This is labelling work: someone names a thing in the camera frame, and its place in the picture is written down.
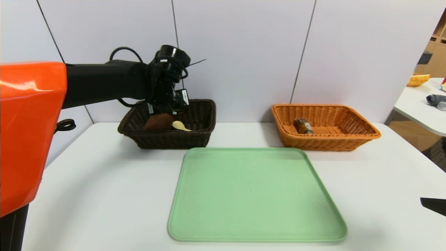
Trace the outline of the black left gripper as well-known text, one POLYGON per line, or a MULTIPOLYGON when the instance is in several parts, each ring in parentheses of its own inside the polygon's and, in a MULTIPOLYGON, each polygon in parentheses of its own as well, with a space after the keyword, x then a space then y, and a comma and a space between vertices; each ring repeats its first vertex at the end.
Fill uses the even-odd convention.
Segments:
POLYGON ((163 104, 152 104, 150 102, 147 102, 147 108, 148 113, 150 116, 158 115, 162 113, 167 113, 170 115, 176 115, 177 111, 175 110, 175 103, 174 102, 166 102, 163 104))

